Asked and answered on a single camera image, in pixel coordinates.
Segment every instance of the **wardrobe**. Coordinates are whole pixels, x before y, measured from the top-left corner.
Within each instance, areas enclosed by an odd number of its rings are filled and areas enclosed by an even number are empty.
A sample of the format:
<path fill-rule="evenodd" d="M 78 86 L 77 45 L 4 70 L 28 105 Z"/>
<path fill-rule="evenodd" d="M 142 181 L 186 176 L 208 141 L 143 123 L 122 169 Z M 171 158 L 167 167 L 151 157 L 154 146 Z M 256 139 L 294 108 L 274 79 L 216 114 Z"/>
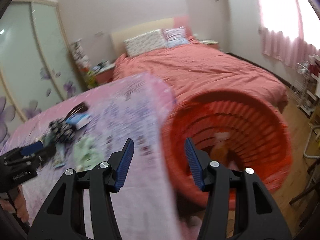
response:
<path fill-rule="evenodd" d="M 57 3 L 14 0 L 0 20 L 0 149 L 20 124 L 83 89 Z"/>

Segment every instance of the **red bedspread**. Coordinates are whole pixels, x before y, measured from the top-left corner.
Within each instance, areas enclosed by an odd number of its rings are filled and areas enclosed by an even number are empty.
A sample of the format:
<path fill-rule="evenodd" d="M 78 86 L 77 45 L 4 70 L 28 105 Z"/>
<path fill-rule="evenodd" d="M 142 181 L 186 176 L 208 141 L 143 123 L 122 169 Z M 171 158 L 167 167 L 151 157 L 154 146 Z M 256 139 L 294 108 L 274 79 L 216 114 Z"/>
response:
<path fill-rule="evenodd" d="M 286 87 L 269 72 L 219 50 L 192 41 L 137 57 L 120 56 L 114 79 L 149 72 L 169 84 L 179 101 L 213 88 L 245 91 L 278 106 L 287 105 Z"/>

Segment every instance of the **folded cloth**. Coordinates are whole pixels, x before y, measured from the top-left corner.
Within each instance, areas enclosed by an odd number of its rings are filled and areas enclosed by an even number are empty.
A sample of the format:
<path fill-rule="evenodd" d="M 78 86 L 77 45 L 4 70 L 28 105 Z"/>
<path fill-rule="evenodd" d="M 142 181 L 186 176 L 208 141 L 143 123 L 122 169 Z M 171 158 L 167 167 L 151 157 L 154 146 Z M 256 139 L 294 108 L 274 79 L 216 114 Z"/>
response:
<path fill-rule="evenodd" d="M 55 142 L 70 143 L 75 138 L 75 125 L 67 123 L 62 118 L 50 122 L 49 127 Z"/>
<path fill-rule="evenodd" d="M 94 138 L 82 137 L 73 147 L 76 172 L 91 170 L 105 160 L 104 155 L 94 147 Z"/>
<path fill-rule="evenodd" d="M 52 165 L 55 169 L 66 165 L 66 145 L 64 143 L 56 143 L 56 154 L 53 158 Z"/>

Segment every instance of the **nightstand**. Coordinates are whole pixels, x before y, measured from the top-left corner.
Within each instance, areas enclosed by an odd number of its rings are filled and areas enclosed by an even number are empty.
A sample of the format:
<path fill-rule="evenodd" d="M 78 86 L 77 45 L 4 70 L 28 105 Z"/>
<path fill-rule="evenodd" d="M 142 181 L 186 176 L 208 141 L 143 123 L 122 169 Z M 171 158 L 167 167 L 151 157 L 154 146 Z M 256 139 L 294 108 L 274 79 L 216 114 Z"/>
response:
<path fill-rule="evenodd" d="M 214 49 L 220 49 L 220 45 L 218 41 L 213 40 L 205 40 L 205 41 L 199 41 L 201 44 L 207 45 Z"/>
<path fill-rule="evenodd" d="M 114 69 L 115 69 L 114 63 L 100 69 L 96 74 L 94 74 L 94 77 L 96 78 L 97 83 L 99 85 L 103 85 L 103 84 L 112 82 Z"/>

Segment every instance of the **sliding wardrobe door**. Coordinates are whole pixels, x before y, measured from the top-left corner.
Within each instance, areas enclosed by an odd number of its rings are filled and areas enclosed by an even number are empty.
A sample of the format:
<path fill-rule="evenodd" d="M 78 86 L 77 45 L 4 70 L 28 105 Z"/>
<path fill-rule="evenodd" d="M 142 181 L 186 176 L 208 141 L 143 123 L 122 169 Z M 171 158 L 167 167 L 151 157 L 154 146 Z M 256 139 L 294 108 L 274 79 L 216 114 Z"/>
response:
<path fill-rule="evenodd" d="M 81 93 L 75 66 L 61 34 L 56 8 L 35 2 L 31 8 L 39 46 L 59 91 L 67 98 Z"/>
<path fill-rule="evenodd" d="M 28 119 L 61 102 L 39 54 L 31 23 L 31 4 L 20 2 L 10 4 L 0 20 L 3 78 Z"/>
<path fill-rule="evenodd" d="M 19 116 L 19 110 L 10 100 L 4 87 L 0 85 L 0 151 L 14 132 L 14 130 L 23 124 Z"/>

